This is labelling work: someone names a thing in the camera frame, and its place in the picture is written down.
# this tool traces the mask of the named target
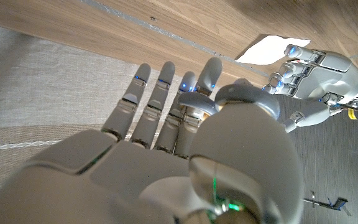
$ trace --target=wooden surface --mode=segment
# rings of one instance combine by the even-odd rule
[[[122,12],[238,58],[264,35],[310,39],[309,48],[358,54],[358,1],[100,0]],[[266,73],[279,68],[254,66]]]
[[[160,70],[171,60],[177,75],[199,74],[212,55],[133,22],[71,1],[15,1],[0,3],[0,26],[71,45],[131,63],[149,63]],[[260,86],[267,77],[223,60],[218,85],[246,77]]]
[[[281,122],[308,103],[282,95],[274,97],[280,102]],[[346,208],[352,215],[305,203],[301,223],[358,224],[358,120],[350,120],[345,111],[321,124],[296,128],[289,135],[301,158],[305,197],[311,199],[314,191],[320,202],[346,198]]]
[[[267,34],[311,39],[310,48],[333,50],[348,57],[358,55],[358,1],[98,2],[229,58],[238,58]],[[177,66],[178,75],[188,70],[199,73],[212,57],[183,41],[79,0],[2,1],[0,26],[130,63],[146,62],[157,70],[171,60]],[[277,71],[283,61],[248,66],[270,74]],[[358,66],[358,56],[353,61]],[[257,86],[267,83],[267,77],[224,60],[224,72],[218,85],[240,77],[248,78]]]

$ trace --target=robotic hand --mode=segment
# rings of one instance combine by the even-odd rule
[[[299,60],[283,63],[263,90],[312,101],[284,122],[287,132],[321,123],[342,110],[358,111],[358,68],[350,59],[295,45],[289,45],[284,54]]]
[[[302,169],[278,102],[246,80],[210,99],[221,69],[212,58],[197,84],[185,75],[152,147],[175,66],[125,141],[150,75],[141,65],[101,131],[49,147],[3,184],[0,223],[298,223]]]

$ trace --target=white paper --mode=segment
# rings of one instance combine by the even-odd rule
[[[310,40],[295,38],[284,39],[276,35],[270,35],[250,47],[244,55],[236,61],[241,63],[251,63],[254,65],[270,65],[285,56],[284,50],[288,44],[304,47],[309,43]]]

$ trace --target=dark floor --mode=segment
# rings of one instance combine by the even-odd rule
[[[283,121],[305,102],[276,96]],[[344,211],[313,208],[305,203],[302,223],[358,223],[358,121],[350,120],[346,111],[316,126],[297,128],[290,133],[303,163],[305,197],[316,193],[316,200],[334,203],[338,197],[348,199]]]

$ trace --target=wooden board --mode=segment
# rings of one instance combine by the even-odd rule
[[[177,75],[189,70],[199,74],[212,57],[193,46],[76,0],[0,2],[0,26],[130,63],[149,63],[156,70],[171,60],[177,66]],[[224,60],[223,67],[218,85],[232,83],[240,77],[248,78],[257,86],[267,83],[267,77],[234,63]]]
[[[358,1],[99,0],[134,17],[238,58],[261,35],[310,39],[308,47],[358,54]],[[253,66],[266,73],[279,63]]]

